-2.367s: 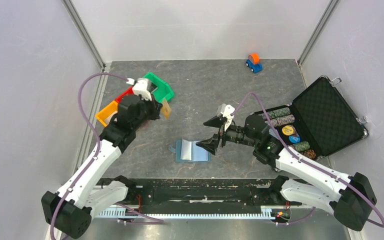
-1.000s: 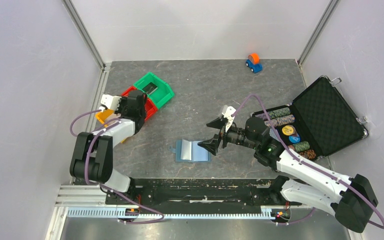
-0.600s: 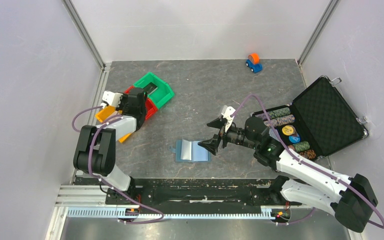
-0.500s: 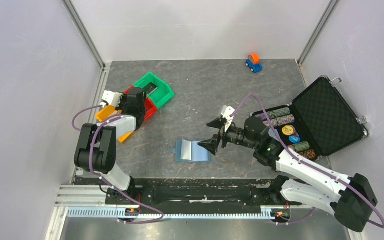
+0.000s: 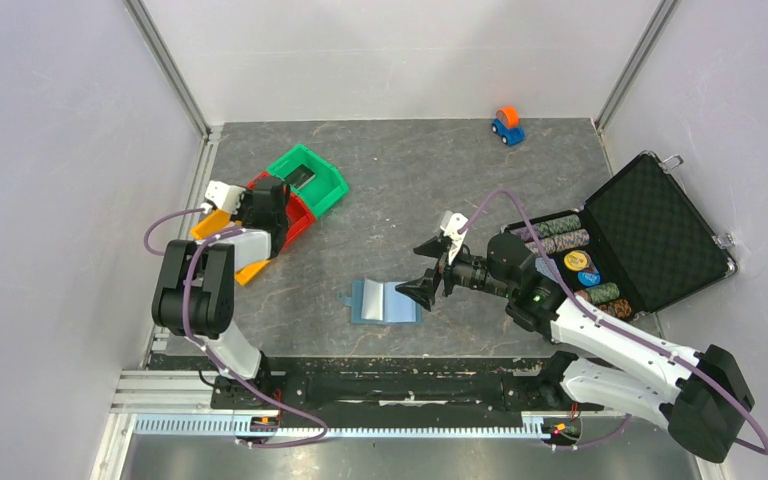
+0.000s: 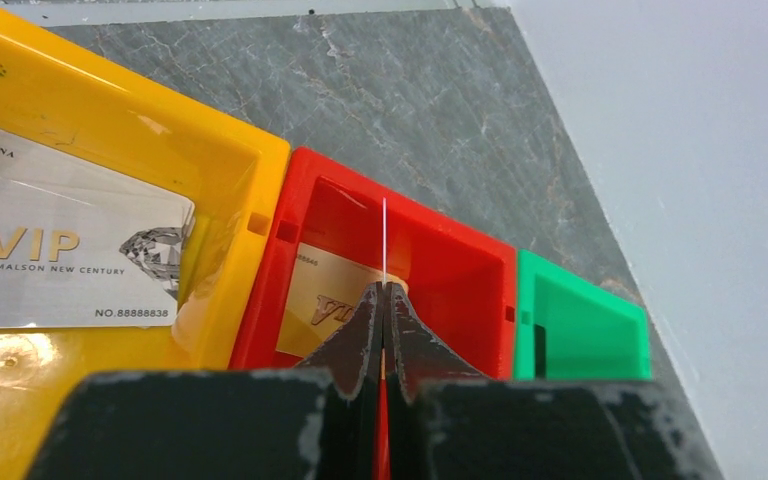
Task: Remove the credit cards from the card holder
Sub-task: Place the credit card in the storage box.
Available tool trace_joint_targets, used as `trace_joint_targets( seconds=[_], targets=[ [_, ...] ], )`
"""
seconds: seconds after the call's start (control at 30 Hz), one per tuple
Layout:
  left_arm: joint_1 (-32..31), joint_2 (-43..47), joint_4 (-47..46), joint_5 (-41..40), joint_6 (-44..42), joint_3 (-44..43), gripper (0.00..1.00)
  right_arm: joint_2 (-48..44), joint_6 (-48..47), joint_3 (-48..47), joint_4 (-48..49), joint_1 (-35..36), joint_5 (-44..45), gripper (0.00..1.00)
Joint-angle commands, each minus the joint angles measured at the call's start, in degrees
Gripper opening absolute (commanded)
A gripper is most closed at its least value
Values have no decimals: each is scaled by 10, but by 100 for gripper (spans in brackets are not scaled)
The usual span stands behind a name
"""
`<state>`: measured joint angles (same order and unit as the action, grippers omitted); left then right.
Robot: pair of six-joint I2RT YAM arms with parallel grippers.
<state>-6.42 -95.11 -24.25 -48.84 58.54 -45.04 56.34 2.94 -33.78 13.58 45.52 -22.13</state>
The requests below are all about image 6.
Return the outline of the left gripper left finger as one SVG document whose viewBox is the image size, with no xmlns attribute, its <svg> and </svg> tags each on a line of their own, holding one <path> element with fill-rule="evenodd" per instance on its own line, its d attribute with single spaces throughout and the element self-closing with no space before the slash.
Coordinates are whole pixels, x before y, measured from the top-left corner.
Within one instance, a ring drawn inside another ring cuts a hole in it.
<svg viewBox="0 0 768 480">
<path fill-rule="evenodd" d="M 371 479 L 384 288 L 290 368 L 108 371 L 67 396 L 30 479 Z"/>
</svg>

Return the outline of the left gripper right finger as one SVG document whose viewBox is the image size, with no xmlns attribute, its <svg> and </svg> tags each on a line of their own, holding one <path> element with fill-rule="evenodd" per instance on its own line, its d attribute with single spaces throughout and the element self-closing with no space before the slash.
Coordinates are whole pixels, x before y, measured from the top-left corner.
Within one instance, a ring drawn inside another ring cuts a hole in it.
<svg viewBox="0 0 768 480">
<path fill-rule="evenodd" d="M 383 290 L 395 479 L 718 479 L 699 427 L 652 381 L 501 381 Z"/>
</svg>

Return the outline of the gold credit card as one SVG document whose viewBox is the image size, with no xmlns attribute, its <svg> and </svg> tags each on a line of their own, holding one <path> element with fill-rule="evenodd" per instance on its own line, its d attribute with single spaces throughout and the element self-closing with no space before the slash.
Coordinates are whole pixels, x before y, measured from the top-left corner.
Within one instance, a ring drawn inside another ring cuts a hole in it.
<svg viewBox="0 0 768 480">
<path fill-rule="evenodd" d="M 301 243 L 275 348 L 275 362 L 291 365 L 312 353 L 354 314 L 368 284 L 385 279 L 409 288 L 413 261 L 403 253 L 382 271 Z"/>
<path fill-rule="evenodd" d="M 388 223 L 387 198 L 381 200 L 381 282 L 386 286 L 388 283 L 387 275 L 387 223 Z"/>
</svg>

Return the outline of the white VIP credit card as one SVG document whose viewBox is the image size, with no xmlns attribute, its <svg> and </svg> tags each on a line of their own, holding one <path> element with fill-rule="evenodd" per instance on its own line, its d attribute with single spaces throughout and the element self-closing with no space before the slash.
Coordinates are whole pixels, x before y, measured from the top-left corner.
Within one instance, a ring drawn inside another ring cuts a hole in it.
<svg viewBox="0 0 768 480">
<path fill-rule="evenodd" d="M 0 177 L 0 329 L 164 327 L 194 205 Z"/>
</svg>

